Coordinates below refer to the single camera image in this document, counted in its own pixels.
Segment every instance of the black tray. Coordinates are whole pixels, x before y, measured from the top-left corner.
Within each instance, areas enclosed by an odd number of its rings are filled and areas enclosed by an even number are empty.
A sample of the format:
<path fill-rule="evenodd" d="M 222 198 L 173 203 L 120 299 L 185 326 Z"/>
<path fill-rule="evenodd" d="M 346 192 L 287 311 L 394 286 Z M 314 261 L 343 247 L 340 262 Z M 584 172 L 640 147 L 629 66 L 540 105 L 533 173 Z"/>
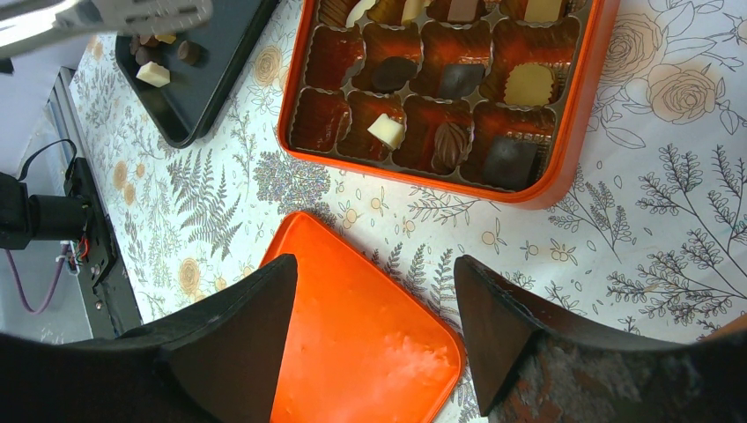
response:
<path fill-rule="evenodd" d="M 278 0 L 215 0 L 210 22 L 160 43 L 171 83 L 161 88 L 136 79 L 140 66 L 129 53 L 130 36 L 118 36 L 115 57 L 124 77 L 167 143 L 184 148 L 203 137 L 215 122 Z M 182 41 L 203 47 L 196 66 L 176 56 Z"/>

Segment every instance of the cable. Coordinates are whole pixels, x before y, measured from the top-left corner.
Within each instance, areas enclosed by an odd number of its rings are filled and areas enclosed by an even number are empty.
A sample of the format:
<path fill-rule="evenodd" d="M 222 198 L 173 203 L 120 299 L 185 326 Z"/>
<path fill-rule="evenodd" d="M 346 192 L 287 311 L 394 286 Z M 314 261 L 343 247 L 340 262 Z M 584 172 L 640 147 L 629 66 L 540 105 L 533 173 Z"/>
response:
<path fill-rule="evenodd" d="M 68 144 L 70 144 L 70 148 L 72 149 L 72 159 L 70 159 L 70 163 L 72 163 L 72 161 L 75 160 L 76 156 L 78 156 L 78 148 L 75 146 L 75 143 L 73 143 L 72 141 L 70 141 L 68 138 L 61 139 L 59 141 L 55 141 L 52 144 L 49 144 L 49 145 L 46 145 L 46 146 L 42 147 L 37 152 L 35 152 L 31 156 L 29 156 L 29 158 L 26 159 L 26 163 L 24 163 L 24 166 L 21 168 L 21 176 L 18 177 L 18 180 L 19 181 L 23 181 L 28 176 L 28 168 L 31 166 L 31 162 L 34 159 L 36 159 L 36 156 L 38 156 L 39 154 L 41 154 L 41 152 L 43 152 L 44 150 L 47 150 L 52 145 L 58 145 L 58 144 L 61 144 L 61 143 L 68 143 Z"/>
<path fill-rule="evenodd" d="M 63 246 L 63 252 L 62 256 L 67 256 L 68 251 L 70 251 L 70 244 L 65 244 Z M 16 279 L 16 287 L 18 288 L 18 295 L 21 297 L 21 302 L 23 303 L 23 307 L 26 309 L 27 312 L 31 313 L 32 315 L 40 315 L 44 312 L 44 310 L 49 307 L 49 303 L 52 302 L 52 296 L 55 294 L 55 289 L 57 288 L 57 282 L 60 280 L 60 274 L 63 272 L 63 265 L 65 263 L 64 259 L 60 258 L 57 261 L 57 269 L 55 270 L 55 278 L 52 280 L 52 283 L 49 285 L 49 290 L 47 291 L 47 296 L 44 298 L 44 301 L 41 302 L 41 306 L 39 309 L 35 310 L 31 308 L 31 306 L 28 305 L 28 300 L 26 299 L 26 295 L 23 291 L 23 286 L 21 285 L 21 278 L 18 275 L 18 270 L 16 269 L 16 263 L 13 261 L 13 256 L 11 255 L 10 250 L 5 250 L 5 255 L 8 257 L 8 263 L 11 265 L 11 271 L 13 272 L 13 277 Z"/>

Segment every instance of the chocolate tray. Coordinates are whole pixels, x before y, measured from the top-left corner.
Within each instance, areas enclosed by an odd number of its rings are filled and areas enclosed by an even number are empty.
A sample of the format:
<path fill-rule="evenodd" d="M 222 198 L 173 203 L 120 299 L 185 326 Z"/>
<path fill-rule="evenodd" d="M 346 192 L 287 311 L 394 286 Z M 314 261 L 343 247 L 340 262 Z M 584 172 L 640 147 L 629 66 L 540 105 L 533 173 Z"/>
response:
<path fill-rule="evenodd" d="M 140 66 L 129 52 L 132 37 L 116 38 L 116 62 L 169 145 L 185 148 L 210 131 L 277 3 L 214 1 L 205 26 L 178 33 L 176 42 L 161 42 L 157 47 L 171 71 L 171 82 L 161 88 L 135 78 Z M 202 47 L 203 55 L 195 66 L 177 58 L 182 41 Z"/>
<path fill-rule="evenodd" d="M 399 22 L 404 0 L 378 0 L 345 28 L 357 3 L 306 3 L 312 9 L 302 18 L 278 130 L 290 154 L 528 208 L 550 205 L 567 192 L 619 0 L 570 0 L 559 20 L 545 24 L 521 20 L 528 0 L 481 0 L 477 19 L 466 25 L 446 22 L 451 0 L 434 0 L 408 26 Z M 418 73 L 400 91 L 377 93 L 372 73 L 392 56 L 417 63 Z M 479 87 L 460 100 L 438 98 L 450 63 L 486 68 Z M 525 63 L 554 74 L 547 106 L 504 102 L 510 72 Z M 393 152 L 367 132 L 381 114 L 405 126 L 404 141 Z M 432 167 L 433 139 L 443 122 L 469 132 L 470 145 L 454 172 L 439 174 Z M 484 181 L 484 159 L 496 136 L 537 144 L 528 189 L 512 192 Z"/>

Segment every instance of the orange lid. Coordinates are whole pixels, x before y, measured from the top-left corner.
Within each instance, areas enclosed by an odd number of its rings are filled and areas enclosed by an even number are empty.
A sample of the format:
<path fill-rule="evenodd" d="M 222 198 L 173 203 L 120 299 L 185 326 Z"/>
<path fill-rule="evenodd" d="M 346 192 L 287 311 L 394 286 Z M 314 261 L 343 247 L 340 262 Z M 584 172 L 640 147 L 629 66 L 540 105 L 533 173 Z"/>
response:
<path fill-rule="evenodd" d="M 270 421 L 431 421 L 464 366 L 456 333 L 306 213 L 285 218 L 263 265 L 282 254 L 299 280 Z"/>

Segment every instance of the floral tablecloth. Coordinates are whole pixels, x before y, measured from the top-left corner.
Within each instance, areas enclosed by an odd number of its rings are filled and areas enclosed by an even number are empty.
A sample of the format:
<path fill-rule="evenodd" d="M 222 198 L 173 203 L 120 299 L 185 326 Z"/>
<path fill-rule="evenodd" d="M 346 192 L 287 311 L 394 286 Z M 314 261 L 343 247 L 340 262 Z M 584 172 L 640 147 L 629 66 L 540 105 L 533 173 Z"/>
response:
<path fill-rule="evenodd" d="M 247 276 L 296 210 L 315 212 L 457 329 L 462 254 L 653 338 L 691 342 L 747 309 L 746 2 L 623 0 L 573 187 L 530 212 L 281 152 L 300 7 L 281 2 L 211 134 L 182 151 L 117 69 L 115 37 L 89 45 L 73 96 L 145 321 Z M 440 419 L 477 419 L 469 370 Z"/>

